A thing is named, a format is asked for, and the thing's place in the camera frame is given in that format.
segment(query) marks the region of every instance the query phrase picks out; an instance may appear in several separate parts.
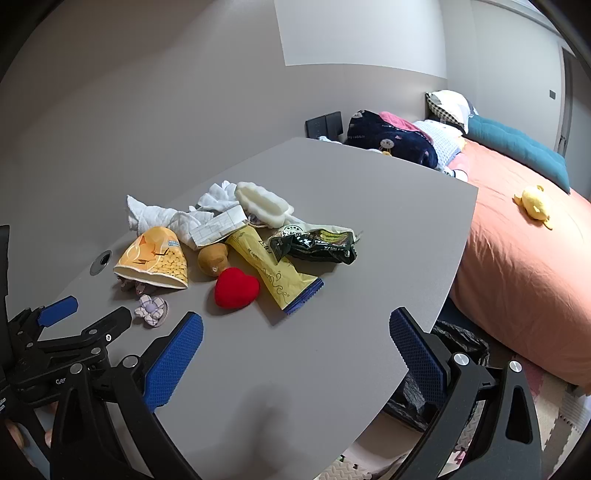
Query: orange bedsheet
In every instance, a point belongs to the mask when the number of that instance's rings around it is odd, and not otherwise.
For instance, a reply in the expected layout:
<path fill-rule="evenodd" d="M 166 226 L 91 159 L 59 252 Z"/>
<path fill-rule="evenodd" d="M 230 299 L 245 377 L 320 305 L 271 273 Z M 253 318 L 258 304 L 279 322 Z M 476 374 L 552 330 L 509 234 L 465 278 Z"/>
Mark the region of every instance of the orange bedsheet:
<path fill-rule="evenodd" d="M 479 191 L 452 300 L 515 352 L 590 391 L 591 203 L 478 143 L 463 153 Z M 552 231 L 513 202 L 528 185 L 552 199 Z"/>

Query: red heart plush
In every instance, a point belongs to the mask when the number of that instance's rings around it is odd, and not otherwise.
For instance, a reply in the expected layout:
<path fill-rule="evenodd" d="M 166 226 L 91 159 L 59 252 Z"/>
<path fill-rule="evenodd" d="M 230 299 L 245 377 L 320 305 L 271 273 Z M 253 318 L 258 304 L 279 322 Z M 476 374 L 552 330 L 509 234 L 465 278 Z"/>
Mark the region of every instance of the red heart plush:
<path fill-rule="evenodd" d="M 216 304 L 223 309 L 241 309 L 257 298 L 260 290 L 257 278 L 246 275 L 240 268 L 230 267 L 217 278 Z"/>

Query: stuffed animal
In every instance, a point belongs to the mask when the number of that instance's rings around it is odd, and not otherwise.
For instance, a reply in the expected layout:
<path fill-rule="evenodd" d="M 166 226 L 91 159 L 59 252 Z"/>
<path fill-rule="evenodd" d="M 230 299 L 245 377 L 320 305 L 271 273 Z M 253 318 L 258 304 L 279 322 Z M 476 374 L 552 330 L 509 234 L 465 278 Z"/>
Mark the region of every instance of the stuffed animal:
<path fill-rule="evenodd" d="M 151 298 L 148 295 L 142 295 L 139 299 L 139 307 L 135 309 L 135 314 L 143 318 L 144 321 L 152 326 L 159 327 L 164 323 L 168 313 L 168 303 L 160 297 Z"/>
<path fill-rule="evenodd" d="M 236 267 L 225 269 L 214 290 L 216 305 L 223 309 L 241 309 L 252 303 L 261 290 L 258 279 Z"/>
<path fill-rule="evenodd" d="M 197 257 L 199 269 L 210 277 L 219 277 L 230 265 L 228 248 L 225 244 L 213 244 L 203 247 Z"/>
<path fill-rule="evenodd" d="M 550 223 L 550 198 L 544 193 L 541 185 L 526 187 L 521 197 L 513 196 L 517 205 L 523 205 L 527 214 L 534 220 L 540 220 L 548 230 L 552 230 Z"/>

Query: flower-shaped object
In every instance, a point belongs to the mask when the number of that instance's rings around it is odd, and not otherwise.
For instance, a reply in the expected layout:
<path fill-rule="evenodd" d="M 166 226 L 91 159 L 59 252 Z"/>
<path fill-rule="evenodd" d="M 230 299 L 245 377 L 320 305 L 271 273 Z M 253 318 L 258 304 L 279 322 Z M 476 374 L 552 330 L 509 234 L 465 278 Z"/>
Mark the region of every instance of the flower-shaped object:
<path fill-rule="evenodd" d="M 148 295 L 142 295 L 139 299 L 139 307 L 135 309 L 135 314 L 142 317 L 146 323 L 152 327 L 159 327 L 164 323 L 168 313 L 168 304 L 160 297 L 153 299 Z"/>

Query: metal bolt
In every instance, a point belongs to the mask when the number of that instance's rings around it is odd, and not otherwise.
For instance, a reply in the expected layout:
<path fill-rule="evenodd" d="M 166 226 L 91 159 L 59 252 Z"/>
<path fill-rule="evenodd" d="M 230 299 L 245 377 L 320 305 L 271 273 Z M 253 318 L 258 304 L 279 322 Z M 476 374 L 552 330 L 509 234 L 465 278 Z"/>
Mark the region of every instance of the metal bolt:
<path fill-rule="evenodd" d="M 470 362 L 470 359 L 467 355 L 464 355 L 463 353 L 456 353 L 453 356 L 453 361 L 458 365 L 467 365 Z"/>
<path fill-rule="evenodd" d="M 515 360 L 509 362 L 509 368 L 511 368 L 515 373 L 521 372 L 521 364 Z"/>
<path fill-rule="evenodd" d="M 138 358 L 136 356 L 130 355 L 126 356 L 123 359 L 123 366 L 125 368 L 133 368 L 138 364 Z"/>
<path fill-rule="evenodd" d="M 82 364 L 74 364 L 70 367 L 70 373 L 73 375 L 77 375 L 82 372 Z"/>

